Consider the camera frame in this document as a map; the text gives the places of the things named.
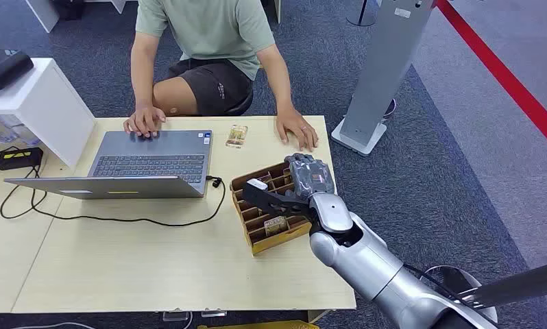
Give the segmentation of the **person's left hand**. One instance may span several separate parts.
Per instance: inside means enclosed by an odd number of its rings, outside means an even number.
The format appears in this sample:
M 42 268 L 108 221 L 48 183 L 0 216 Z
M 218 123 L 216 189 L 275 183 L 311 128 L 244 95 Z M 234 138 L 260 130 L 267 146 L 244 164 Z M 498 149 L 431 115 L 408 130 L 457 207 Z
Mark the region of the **person's left hand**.
M 294 108 L 278 109 L 276 115 L 276 128 L 280 140 L 286 144 L 289 142 L 288 132 L 296 137 L 300 150 L 309 151 L 318 147 L 319 137 L 316 130 Z

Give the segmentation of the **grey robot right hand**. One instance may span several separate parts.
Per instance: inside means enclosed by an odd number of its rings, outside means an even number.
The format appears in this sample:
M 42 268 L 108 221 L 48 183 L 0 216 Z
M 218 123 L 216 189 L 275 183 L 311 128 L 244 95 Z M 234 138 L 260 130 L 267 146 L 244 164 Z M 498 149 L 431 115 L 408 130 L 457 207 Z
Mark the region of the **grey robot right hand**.
M 310 154 L 286 156 L 296 197 L 308 200 L 315 193 L 334 193 L 335 183 L 329 166 Z

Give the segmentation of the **person's right hand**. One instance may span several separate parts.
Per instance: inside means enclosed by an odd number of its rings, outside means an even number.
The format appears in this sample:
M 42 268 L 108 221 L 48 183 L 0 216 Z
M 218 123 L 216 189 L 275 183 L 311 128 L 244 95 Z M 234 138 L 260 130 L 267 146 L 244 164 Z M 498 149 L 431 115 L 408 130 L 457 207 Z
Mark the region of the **person's right hand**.
M 135 109 L 134 113 L 123 122 L 127 134 L 152 138 L 157 137 L 160 126 L 166 121 L 165 113 L 152 105 Z

